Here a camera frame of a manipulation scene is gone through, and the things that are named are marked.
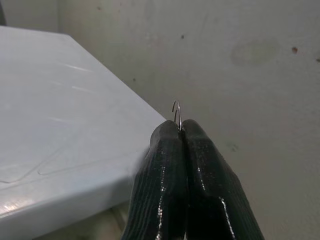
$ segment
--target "white wall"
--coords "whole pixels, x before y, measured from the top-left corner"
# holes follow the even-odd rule
[[[270,240],[320,239],[319,9],[318,0],[58,4],[60,30],[157,111],[172,119],[180,100]]]
[[[57,0],[1,0],[10,27],[58,31]]]

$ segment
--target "white table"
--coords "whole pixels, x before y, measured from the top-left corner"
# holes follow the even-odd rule
[[[0,27],[0,240],[128,200],[163,121],[68,35]]]

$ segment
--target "floor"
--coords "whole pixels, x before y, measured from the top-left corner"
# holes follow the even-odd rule
[[[34,240],[119,240],[128,218],[129,203],[58,229]]]

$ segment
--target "metal wire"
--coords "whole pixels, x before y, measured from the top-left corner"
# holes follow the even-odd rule
[[[180,103],[178,100],[175,100],[172,106],[172,112],[174,112],[174,122],[178,125],[178,129],[182,131],[182,119],[181,119],[181,110],[180,110]]]

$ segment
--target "rubber gripper pad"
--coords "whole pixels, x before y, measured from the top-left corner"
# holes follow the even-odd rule
[[[182,124],[187,146],[188,240],[263,240],[241,183],[194,120]]]
[[[135,177],[122,240],[183,239],[188,194],[185,152],[177,125],[165,121]]]

